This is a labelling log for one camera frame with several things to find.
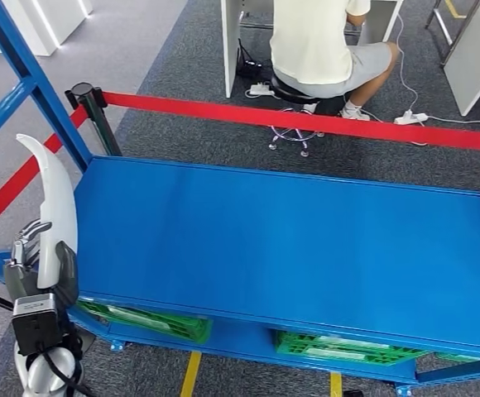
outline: power strip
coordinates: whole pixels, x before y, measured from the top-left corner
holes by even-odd
[[[249,95],[254,97],[273,96],[275,95],[268,85],[264,83],[257,83],[251,85],[249,91]]]
[[[402,117],[394,119],[394,124],[400,126],[407,126],[407,124],[417,124],[420,122],[426,122],[429,117],[425,113],[413,114],[410,110],[406,110]]]

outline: black stanchion post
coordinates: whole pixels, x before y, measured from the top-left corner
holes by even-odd
[[[76,103],[80,103],[86,109],[107,154],[123,155],[110,123],[104,114],[103,108],[106,108],[107,104],[104,100],[100,88],[93,87],[89,83],[78,83],[65,94],[73,108]]]

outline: green plastic crate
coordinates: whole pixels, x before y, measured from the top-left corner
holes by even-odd
[[[422,350],[407,347],[284,331],[277,332],[277,351],[331,360],[367,362],[382,366],[390,366],[427,354],[427,352]]]
[[[78,306],[107,321],[153,329],[174,337],[205,343],[211,334],[212,322],[205,318],[154,313],[139,309],[121,308],[109,304],[79,301]]]
[[[480,361],[480,358],[472,356],[463,356],[462,354],[447,354],[447,353],[435,353],[438,358],[442,358],[443,360],[451,360],[459,362],[474,362]]]

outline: gray carpet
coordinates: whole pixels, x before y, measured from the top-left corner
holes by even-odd
[[[405,76],[408,84],[420,94],[415,110],[459,119],[446,78],[438,67],[434,38],[434,33],[438,31],[436,24],[431,32],[422,27],[433,3],[406,0],[402,8],[406,31],[401,44],[407,54]],[[447,18],[447,22],[456,23]],[[269,32],[243,31],[242,38],[255,58],[269,58]],[[243,91],[246,86],[239,79],[233,97],[225,98],[221,56],[219,2],[189,0],[139,93],[261,108],[283,106],[274,98],[245,98]],[[412,98],[400,83],[397,73],[396,69],[368,103],[367,110],[384,120],[402,115]],[[335,114],[342,105],[340,99],[326,101],[318,112]],[[480,101],[470,118],[480,119]],[[117,136],[124,153],[129,156],[480,189],[478,151],[325,136],[311,141],[311,156],[305,159],[293,142],[269,151],[268,144],[271,134],[265,128],[138,111],[126,112],[117,129]],[[109,353],[105,344],[96,342],[86,358],[87,383],[99,395],[178,395],[187,359],[187,353],[184,352],[137,345],[113,354]],[[425,357],[419,365],[431,369],[451,363]],[[362,389],[366,396],[394,395],[386,385],[372,380],[345,377],[344,387]],[[9,362],[7,375],[0,381],[0,395],[18,393],[17,378]],[[306,396],[328,395],[329,388],[328,376],[324,372],[204,355],[194,394]],[[416,390],[414,395],[475,397],[480,396],[480,381]]]

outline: black stool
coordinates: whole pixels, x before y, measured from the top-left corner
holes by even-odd
[[[320,98],[309,97],[308,95],[305,95],[302,92],[297,91],[295,88],[286,85],[278,77],[275,76],[275,74],[271,76],[271,87],[273,92],[275,93],[275,96],[277,98],[283,99],[289,103],[303,105],[303,108],[300,111],[296,111],[293,108],[283,108],[280,109],[281,112],[312,114],[313,109],[314,109],[317,103],[320,102]],[[277,141],[279,139],[301,142],[302,144],[302,151],[301,152],[301,155],[303,157],[308,157],[308,144],[306,141],[312,139],[314,136],[324,136],[322,132],[311,132],[309,134],[304,134],[302,131],[297,128],[288,128],[281,132],[277,131],[274,126],[271,126],[271,128],[275,136],[274,136],[271,143],[269,144],[269,149],[271,149],[272,151],[277,149]],[[288,135],[289,132],[292,131],[295,131],[297,134],[297,137]]]

